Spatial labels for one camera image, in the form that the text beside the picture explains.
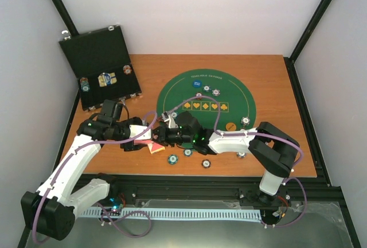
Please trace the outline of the orange big blind button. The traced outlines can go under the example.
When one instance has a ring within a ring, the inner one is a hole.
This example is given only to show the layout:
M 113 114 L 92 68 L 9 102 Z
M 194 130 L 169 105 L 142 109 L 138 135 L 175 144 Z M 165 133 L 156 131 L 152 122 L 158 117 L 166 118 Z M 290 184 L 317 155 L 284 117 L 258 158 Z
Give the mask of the orange big blind button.
M 236 131 L 237 129 L 237 126 L 235 123 L 233 122 L 228 122 L 226 125 L 225 125 L 225 128 L 226 128 L 226 131 Z

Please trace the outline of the blue small blind button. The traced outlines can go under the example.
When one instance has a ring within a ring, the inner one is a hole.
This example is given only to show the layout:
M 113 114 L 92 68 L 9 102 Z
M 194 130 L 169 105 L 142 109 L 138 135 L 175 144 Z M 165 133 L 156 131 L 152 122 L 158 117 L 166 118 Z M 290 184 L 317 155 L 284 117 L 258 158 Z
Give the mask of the blue small blind button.
M 201 88 L 201 87 L 202 87 L 202 81 L 201 81 L 201 80 L 194 80 L 194 81 L 192 82 L 192 86 L 193 86 L 194 88 Z

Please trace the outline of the teal poker chip stack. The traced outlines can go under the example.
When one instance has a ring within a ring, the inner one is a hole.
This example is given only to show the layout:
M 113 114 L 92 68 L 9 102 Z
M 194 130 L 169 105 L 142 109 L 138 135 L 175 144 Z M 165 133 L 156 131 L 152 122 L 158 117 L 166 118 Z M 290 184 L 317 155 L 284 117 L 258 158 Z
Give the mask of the teal poker chip stack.
M 178 162 L 178 156 L 176 154 L 171 154 L 169 155 L 167 161 L 170 165 L 175 165 Z

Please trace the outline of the brown poker chip stack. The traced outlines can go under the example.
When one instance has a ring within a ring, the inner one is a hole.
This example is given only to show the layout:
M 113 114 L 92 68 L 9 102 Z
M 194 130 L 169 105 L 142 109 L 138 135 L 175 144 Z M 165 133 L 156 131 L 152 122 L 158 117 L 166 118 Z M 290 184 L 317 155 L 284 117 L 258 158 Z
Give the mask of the brown poker chip stack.
M 209 160 L 203 160 L 201 165 L 203 168 L 208 169 L 211 167 L 211 162 Z

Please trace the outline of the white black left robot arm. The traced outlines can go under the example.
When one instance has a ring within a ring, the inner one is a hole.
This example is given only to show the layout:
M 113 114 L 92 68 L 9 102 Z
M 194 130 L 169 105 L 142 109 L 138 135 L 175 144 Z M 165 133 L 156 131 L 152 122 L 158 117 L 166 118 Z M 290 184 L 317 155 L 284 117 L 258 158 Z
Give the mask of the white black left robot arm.
M 71 147 L 46 181 L 21 198 L 25 224 L 36 244 L 41 243 L 37 234 L 63 240 L 75 220 L 90 206 L 101 200 L 109 204 L 118 200 L 119 188 L 110 175 L 101 173 L 78 191 L 74 187 L 104 145 L 129 146 L 138 138 L 150 139 L 150 127 L 140 118 L 120 120 L 123 107 L 105 100 L 99 113 L 80 124 Z

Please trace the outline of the red playing card deck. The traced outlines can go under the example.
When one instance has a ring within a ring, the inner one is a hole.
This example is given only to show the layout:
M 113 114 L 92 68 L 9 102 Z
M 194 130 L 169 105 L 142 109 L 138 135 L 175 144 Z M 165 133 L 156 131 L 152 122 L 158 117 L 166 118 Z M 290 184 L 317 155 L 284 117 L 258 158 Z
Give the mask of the red playing card deck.
M 149 144 L 153 144 L 154 141 L 152 140 L 139 140 L 139 139 L 136 139 L 133 141 L 134 145 L 143 145 L 143 146 L 147 146 Z

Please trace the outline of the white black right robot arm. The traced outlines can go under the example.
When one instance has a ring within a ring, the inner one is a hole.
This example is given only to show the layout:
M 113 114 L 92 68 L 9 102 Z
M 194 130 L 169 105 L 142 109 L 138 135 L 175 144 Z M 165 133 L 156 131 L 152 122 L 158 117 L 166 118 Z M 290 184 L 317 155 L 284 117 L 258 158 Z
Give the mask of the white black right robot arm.
M 304 153 L 299 144 L 269 122 L 257 128 L 240 131 L 206 129 L 201 126 L 180 125 L 175 128 L 159 126 L 153 130 L 153 141 L 174 146 L 190 144 L 203 155 L 250 153 L 264 167 L 260 192 L 275 196 Z

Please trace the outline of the grey poker chip stack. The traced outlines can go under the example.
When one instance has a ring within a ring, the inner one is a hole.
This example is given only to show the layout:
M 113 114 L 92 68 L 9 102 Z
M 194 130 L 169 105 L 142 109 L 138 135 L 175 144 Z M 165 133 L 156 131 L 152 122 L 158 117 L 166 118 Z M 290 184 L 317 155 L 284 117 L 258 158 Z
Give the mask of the grey poker chip stack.
M 236 155 L 238 156 L 238 158 L 244 158 L 247 154 L 244 152 L 237 152 Z

